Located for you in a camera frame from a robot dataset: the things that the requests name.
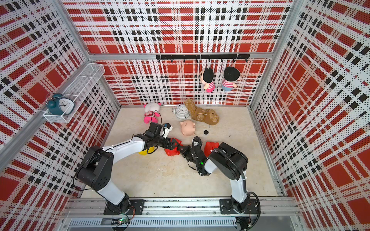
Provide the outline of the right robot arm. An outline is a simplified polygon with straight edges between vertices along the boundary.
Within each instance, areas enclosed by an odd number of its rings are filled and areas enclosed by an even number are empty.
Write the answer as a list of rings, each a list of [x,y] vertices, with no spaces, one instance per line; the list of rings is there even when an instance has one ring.
[[[220,200],[221,214],[261,213],[258,196],[247,190],[248,159],[242,152],[224,142],[214,148],[208,157],[199,142],[195,146],[180,146],[179,152],[187,162],[195,164],[193,169],[200,176],[209,176],[220,170],[230,180],[232,193],[229,199]]]

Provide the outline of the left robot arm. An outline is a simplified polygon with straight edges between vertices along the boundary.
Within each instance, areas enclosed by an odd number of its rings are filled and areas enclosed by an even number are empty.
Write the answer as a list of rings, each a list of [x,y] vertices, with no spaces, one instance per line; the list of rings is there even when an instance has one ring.
[[[78,167],[74,179],[78,179],[106,200],[105,215],[125,214],[131,208],[135,209],[129,196],[120,190],[111,179],[113,166],[120,160],[149,148],[164,148],[173,150],[175,142],[168,134],[172,131],[169,123],[150,123],[144,133],[133,135],[122,143],[89,148],[82,163]]]

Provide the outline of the pink piggy bank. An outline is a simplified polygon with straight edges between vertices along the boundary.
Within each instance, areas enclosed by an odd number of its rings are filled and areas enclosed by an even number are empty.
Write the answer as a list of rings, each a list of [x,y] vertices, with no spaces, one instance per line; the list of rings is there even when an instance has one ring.
[[[195,122],[191,120],[185,120],[180,122],[181,133],[184,136],[194,136],[195,135]]]

